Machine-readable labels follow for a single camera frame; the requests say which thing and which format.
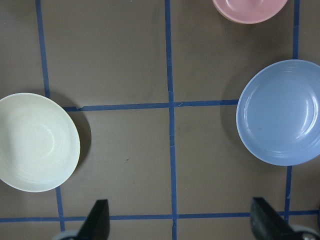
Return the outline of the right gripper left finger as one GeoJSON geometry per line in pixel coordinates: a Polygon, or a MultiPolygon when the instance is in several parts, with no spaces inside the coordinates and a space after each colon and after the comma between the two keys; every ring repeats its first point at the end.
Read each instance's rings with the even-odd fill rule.
{"type": "Polygon", "coordinates": [[[78,240],[107,240],[110,234],[110,214],[107,199],[95,202],[80,228],[78,240]]]}

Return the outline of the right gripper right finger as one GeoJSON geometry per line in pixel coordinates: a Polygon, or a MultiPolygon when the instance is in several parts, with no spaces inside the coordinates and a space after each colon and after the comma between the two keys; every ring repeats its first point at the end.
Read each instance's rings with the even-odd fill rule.
{"type": "Polygon", "coordinates": [[[294,231],[263,197],[253,197],[250,204],[250,227],[256,240],[299,240],[294,231]]]}

